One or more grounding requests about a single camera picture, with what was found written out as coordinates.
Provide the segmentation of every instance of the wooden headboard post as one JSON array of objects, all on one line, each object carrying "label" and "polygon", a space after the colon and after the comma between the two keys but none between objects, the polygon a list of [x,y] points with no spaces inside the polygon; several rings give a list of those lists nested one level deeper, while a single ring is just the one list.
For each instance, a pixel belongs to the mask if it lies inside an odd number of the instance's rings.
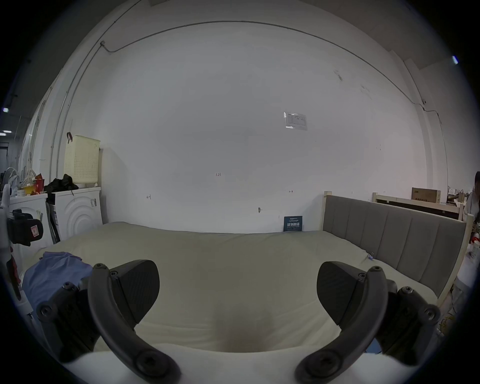
[{"label": "wooden headboard post", "polygon": [[465,225],[465,234],[463,235],[462,246],[460,247],[460,252],[458,253],[458,257],[456,258],[455,265],[453,266],[452,273],[445,284],[445,288],[443,289],[442,293],[438,297],[437,306],[440,307],[443,302],[445,301],[450,288],[455,281],[456,275],[460,270],[460,266],[462,265],[463,258],[467,253],[468,243],[470,243],[470,235],[472,234],[472,227],[473,227],[473,215],[468,214],[467,217],[463,218],[463,221],[466,223]]},{"label": "wooden headboard post", "polygon": [[325,206],[327,204],[327,196],[331,194],[332,194],[332,191],[324,192],[324,198],[322,199],[322,217],[320,218],[320,227],[318,228],[319,231],[323,231],[324,229]]}]

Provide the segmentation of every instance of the cardboard box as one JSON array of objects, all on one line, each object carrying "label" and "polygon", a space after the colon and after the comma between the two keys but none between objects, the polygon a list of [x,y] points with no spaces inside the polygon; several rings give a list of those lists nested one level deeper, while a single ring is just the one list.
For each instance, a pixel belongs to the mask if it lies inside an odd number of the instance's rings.
[{"label": "cardboard box", "polygon": [[412,200],[440,204],[440,192],[436,189],[412,188]]}]

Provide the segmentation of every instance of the white appliance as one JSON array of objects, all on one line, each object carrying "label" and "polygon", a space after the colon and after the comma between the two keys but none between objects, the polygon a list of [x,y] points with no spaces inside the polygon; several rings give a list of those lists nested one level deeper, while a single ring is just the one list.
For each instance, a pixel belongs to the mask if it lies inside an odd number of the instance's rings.
[{"label": "white appliance", "polygon": [[100,187],[55,192],[55,205],[50,205],[60,240],[102,226]]},{"label": "white appliance", "polygon": [[48,225],[47,214],[47,194],[10,198],[10,212],[14,209],[21,209],[22,213],[31,214],[34,219],[38,219],[43,225],[43,237],[40,240],[33,241],[30,247],[21,244],[13,244],[13,257],[17,263],[18,273],[23,271],[23,261],[35,255],[40,249],[53,245],[53,237]]}]

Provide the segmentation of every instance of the blue sign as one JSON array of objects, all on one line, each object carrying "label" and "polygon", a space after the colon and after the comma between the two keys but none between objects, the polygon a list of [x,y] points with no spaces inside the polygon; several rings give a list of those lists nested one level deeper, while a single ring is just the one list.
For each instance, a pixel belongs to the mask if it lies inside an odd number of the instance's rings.
[{"label": "blue sign", "polygon": [[302,218],[303,216],[285,216],[283,218],[283,231],[301,231],[302,230]]}]

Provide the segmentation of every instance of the gray upholstered headboard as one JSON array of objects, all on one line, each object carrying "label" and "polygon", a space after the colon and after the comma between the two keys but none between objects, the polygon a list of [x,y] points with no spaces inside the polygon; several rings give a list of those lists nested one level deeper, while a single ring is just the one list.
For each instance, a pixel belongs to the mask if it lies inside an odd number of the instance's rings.
[{"label": "gray upholstered headboard", "polygon": [[443,301],[463,260],[471,222],[326,192],[322,229],[428,286]]}]

